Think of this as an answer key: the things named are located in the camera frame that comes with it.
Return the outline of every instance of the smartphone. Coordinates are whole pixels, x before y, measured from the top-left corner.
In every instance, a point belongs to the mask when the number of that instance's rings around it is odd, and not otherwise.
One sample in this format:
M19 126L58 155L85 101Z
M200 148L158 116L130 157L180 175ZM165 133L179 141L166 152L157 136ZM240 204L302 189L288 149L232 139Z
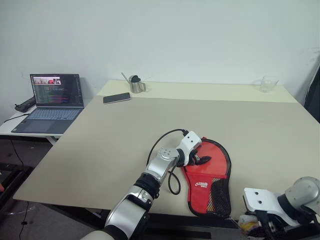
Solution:
M112 95L112 96L105 96L103 98L103 103L104 104L112 104L112 103L127 101L130 99L131 99L130 93L126 92L126 93L116 94L116 95Z

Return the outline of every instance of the red table tennis racket cover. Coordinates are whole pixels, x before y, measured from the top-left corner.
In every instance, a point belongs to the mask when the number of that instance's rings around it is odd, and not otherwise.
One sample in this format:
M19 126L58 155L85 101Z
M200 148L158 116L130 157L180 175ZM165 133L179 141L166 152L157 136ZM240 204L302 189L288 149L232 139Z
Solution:
M189 208L197 216L229 218L230 157L223 146L206 138L202 138L197 151L200 158L210 156L211 159L202 165L187 165L183 168L189 186Z

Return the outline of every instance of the clear plastic cup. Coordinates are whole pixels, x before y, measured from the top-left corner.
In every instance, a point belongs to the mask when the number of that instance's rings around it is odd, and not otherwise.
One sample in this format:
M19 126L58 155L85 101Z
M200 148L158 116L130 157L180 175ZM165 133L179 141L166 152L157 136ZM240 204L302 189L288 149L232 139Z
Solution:
M264 76L261 81L260 92L270 93L278 82L279 78L277 76Z

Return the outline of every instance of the black power strip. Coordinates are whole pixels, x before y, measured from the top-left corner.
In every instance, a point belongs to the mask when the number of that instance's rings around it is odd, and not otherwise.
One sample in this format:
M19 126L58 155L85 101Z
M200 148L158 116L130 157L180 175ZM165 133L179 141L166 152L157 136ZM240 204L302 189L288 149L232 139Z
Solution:
M25 101L19 105L15 104L14 109L21 112L21 113L25 113L26 111L28 111L29 108L31 108L35 104L36 104L36 99L33 96L30 99L28 99L27 101Z

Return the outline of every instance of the laptop keyboard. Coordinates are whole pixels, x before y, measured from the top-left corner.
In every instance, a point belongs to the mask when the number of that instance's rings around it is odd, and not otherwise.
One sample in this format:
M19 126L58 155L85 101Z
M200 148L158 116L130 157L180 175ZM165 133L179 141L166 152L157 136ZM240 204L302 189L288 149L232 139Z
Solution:
M80 109L36 109L28 119L39 120L74 120Z

